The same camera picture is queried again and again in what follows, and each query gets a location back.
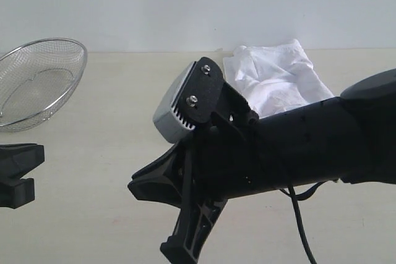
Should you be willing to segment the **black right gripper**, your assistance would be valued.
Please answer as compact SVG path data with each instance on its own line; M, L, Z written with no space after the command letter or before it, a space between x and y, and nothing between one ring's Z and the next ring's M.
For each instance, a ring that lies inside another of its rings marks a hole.
M127 188L137 200L180 209L160 246L170 263L197 263L227 200L266 191L262 128L249 121L175 136L166 153L132 175Z

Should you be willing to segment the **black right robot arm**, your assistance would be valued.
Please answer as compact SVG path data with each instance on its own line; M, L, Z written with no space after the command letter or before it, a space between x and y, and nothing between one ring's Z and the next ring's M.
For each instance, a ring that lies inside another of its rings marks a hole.
M232 198L281 190L296 205L327 181L395 182L394 70L265 118L221 75L193 74L174 112L193 130L128 185L138 200L179 208L160 247L171 263L197 263Z

